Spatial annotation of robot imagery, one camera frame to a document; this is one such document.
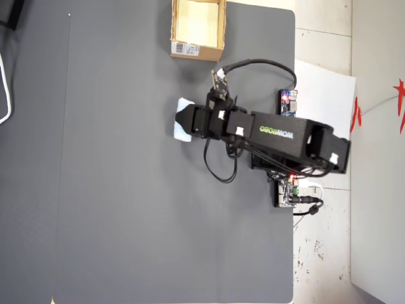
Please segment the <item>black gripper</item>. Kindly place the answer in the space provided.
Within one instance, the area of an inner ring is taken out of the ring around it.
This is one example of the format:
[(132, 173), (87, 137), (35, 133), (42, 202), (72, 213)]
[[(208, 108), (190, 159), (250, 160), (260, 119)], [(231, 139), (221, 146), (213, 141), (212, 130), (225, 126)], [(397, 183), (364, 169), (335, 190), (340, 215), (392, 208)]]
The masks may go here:
[(201, 139), (222, 140), (227, 122), (227, 109), (224, 106), (214, 105), (213, 109), (207, 106), (197, 107), (197, 133), (193, 129), (195, 105), (178, 105), (175, 115), (175, 139)]

